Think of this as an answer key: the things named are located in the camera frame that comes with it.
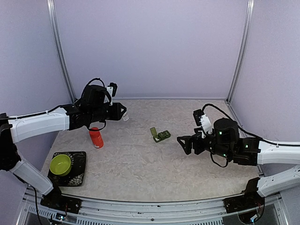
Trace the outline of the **white pill bottle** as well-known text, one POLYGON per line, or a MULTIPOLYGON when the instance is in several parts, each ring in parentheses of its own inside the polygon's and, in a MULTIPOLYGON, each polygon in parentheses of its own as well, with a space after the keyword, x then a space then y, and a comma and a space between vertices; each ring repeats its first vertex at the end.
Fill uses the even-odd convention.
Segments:
POLYGON ((128 116, 127 112, 123 114, 122 119, 123 119, 123 121, 128 121, 129 120, 129 116, 128 116))

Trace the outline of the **green pill organizer box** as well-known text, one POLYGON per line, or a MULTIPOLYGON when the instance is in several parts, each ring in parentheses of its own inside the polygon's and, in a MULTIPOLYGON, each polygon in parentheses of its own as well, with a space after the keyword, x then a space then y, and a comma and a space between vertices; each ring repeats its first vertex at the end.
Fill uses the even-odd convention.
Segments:
POLYGON ((171 137, 171 134, 168 130, 165 130, 163 132, 157 133, 155 127, 150 128, 150 132, 152 134, 152 138, 155 141, 155 143, 159 143, 165 139, 168 139, 171 137))

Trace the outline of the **red bottle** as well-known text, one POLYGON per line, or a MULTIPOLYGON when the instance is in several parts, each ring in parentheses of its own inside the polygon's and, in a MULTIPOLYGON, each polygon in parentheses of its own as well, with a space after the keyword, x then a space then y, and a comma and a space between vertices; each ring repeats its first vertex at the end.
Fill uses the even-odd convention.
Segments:
POLYGON ((89 130, 91 141, 95 148, 100 149, 103 147, 104 142, 100 133, 100 130, 97 127, 92 127, 89 130))

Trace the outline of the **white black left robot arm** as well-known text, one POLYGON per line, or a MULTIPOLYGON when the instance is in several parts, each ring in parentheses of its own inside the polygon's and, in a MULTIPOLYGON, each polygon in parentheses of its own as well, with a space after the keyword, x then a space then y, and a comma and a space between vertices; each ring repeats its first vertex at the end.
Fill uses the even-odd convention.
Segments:
POLYGON ((94 122, 106 123, 107 120, 119 121, 127 108, 114 102, 117 86, 111 83, 107 87, 86 85, 81 97, 73 104, 59 105, 51 110, 8 117, 0 115, 0 168, 11 172, 39 193, 47 196, 53 207, 62 208, 66 199, 60 189, 49 178, 23 158, 16 144, 39 135, 81 127, 89 128, 94 122))

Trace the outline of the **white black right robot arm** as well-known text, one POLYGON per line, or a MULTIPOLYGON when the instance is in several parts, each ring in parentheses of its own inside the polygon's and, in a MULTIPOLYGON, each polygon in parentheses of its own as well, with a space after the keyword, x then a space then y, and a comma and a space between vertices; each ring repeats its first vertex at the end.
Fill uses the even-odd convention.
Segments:
POLYGON ((208 151, 210 156, 223 157, 226 163, 257 166, 265 164, 293 164, 286 171, 262 178, 251 179, 247 183, 240 204, 250 208, 258 200, 258 195, 267 197, 276 192, 293 188, 300 184, 300 144, 298 142, 271 142, 259 137, 241 138, 238 123, 221 118, 211 123, 202 117, 197 123, 194 135, 177 137, 177 142, 189 155, 208 151))

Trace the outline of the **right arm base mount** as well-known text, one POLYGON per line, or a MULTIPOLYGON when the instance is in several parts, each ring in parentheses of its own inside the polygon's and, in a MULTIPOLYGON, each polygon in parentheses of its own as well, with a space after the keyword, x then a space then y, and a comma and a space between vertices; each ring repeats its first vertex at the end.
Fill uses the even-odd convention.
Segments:
POLYGON ((265 197, 258 194, 258 181, 260 178, 250 179, 246 185, 246 189, 241 195, 228 197, 223 200, 226 213, 233 213, 242 210, 248 210, 265 204, 265 197))

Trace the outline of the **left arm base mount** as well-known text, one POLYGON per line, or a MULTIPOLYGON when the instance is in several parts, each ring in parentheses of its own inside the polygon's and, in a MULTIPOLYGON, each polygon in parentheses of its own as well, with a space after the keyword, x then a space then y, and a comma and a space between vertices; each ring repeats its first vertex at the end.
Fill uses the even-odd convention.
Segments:
POLYGON ((42 197, 40 204, 51 209, 78 214, 82 201, 79 198, 62 195, 58 199, 42 197))

